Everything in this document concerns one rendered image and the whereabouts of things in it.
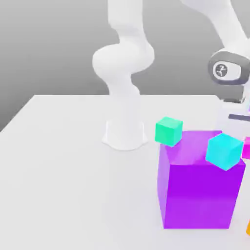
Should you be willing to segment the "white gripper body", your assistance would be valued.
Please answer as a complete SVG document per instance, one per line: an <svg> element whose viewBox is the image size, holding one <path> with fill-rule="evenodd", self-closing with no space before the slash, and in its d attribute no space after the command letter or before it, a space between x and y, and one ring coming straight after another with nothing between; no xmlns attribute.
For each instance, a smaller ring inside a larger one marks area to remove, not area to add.
<svg viewBox="0 0 250 250"><path fill-rule="evenodd" d="M216 117L216 129L237 139L250 137L249 104L221 102Z"/></svg>

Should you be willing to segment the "small magenta cube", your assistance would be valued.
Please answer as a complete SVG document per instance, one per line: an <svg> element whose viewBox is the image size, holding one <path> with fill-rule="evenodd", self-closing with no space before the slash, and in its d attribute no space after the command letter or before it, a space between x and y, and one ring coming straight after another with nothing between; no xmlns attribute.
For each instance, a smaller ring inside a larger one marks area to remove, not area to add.
<svg viewBox="0 0 250 250"><path fill-rule="evenodd" d="M244 140L242 158L250 160L250 136L246 137L245 140Z"/></svg>

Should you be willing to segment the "small cyan cube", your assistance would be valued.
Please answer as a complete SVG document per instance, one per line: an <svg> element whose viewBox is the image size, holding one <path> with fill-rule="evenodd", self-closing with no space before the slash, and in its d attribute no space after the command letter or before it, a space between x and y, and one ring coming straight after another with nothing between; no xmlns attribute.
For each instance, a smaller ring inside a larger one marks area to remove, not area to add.
<svg viewBox="0 0 250 250"><path fill-rule="evenodd" d="M208 140L206 161L227 171L240 162L243 147L243 141L220 133Z"/></svg>

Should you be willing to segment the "small green cube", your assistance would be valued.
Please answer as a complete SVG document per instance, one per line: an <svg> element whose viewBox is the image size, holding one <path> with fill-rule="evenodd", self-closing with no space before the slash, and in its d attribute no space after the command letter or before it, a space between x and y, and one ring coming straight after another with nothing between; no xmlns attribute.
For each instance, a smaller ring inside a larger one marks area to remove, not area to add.
<svg viewBox="0 0 250 250"><path fill-rule="evenodd" d="M161 144L174 147L182 138L183 122L163 117L156 123L155 141Z"/></svg>

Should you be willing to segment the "large purple box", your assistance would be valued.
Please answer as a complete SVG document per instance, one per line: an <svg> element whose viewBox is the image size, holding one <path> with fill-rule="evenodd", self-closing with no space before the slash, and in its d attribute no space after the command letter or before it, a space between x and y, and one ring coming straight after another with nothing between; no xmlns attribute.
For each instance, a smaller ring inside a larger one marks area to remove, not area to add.
<svg viewBox="0 0 250 250"><path fill-rule="evenodd" d="M157 191L166 229L228 229L246 164L225 171L206 161L219 130L184 131L174 147L160 144Z"/></svg>

